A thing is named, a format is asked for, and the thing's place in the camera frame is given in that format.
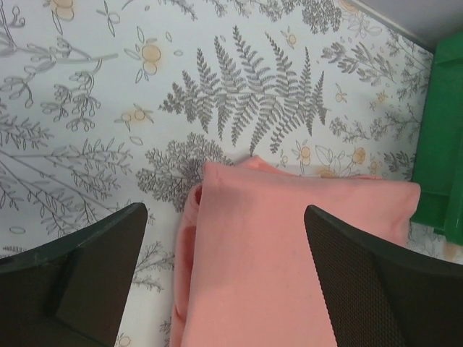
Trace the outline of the salmon pink t shirt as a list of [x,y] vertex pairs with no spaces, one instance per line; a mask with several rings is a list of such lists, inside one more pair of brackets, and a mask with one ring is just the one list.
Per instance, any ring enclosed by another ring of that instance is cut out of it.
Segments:
[[414,183],[293,176],[256,156],[206,163],[177,236],[170,344],[334,346],[307,206],[404,246],[419,197]]

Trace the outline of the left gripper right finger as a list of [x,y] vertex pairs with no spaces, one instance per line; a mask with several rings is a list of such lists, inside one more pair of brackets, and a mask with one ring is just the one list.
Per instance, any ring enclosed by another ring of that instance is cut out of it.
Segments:
[[310,205],[308,244],[338,346],[462,346],[462,266]]

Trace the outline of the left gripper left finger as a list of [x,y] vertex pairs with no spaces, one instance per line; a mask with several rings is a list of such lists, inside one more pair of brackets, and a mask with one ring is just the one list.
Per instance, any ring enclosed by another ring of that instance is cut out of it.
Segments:
[[147,224],[132,203],[1,259],[2,346],[113,346]]

